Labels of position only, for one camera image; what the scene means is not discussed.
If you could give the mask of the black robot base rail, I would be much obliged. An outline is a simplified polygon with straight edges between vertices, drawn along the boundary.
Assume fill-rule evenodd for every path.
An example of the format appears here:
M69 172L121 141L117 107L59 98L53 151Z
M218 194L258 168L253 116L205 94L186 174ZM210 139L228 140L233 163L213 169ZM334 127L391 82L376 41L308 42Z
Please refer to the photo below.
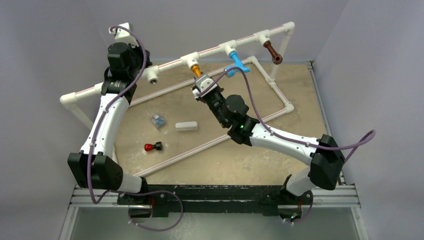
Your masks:
M295 196L282 185L171 185L148 184L142 194L125 193L117 204L146 206L153 217L170 213L261 214L290 221L302 217L313 200L311 191Z

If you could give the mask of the orange water faucet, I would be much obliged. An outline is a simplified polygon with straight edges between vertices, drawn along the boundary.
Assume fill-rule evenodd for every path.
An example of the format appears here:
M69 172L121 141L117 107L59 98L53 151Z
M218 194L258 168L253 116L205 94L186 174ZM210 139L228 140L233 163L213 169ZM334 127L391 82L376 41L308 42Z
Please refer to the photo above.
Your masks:
M200 70L200 67L199 67L198 64L192 65L190 67L190 69L193 72L195 78L198 78L198 77L200 77L203 74L203 72Z

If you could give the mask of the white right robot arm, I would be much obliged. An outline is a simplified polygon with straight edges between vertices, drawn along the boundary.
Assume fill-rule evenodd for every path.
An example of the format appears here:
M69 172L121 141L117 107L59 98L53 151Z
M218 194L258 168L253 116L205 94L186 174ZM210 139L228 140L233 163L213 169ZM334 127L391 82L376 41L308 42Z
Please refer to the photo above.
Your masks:
M319 187L325 190L336 188L345 157L335 139L327 134L321 138L305 137L263 125L258 119L248 116L249 107L240 95L224 97L218 85L206 95L198 94L204 87L192 87L196 100L209 107L227 134L239 145L270 149L301 161L308 166L297 174L287 177L280 196L288 204L300 196Z

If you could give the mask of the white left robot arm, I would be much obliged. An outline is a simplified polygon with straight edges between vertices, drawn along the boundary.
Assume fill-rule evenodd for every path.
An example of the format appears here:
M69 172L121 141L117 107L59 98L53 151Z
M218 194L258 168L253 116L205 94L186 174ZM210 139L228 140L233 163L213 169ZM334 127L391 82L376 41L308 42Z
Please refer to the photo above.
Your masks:
M81 188L127 192L142 205L149 199L145 180L124 173L113 160L113 152L121 120L137 88L135 79L151 62L147 51L123 42L108 47L107 60L95 122L79 152L69 154L67 164Z

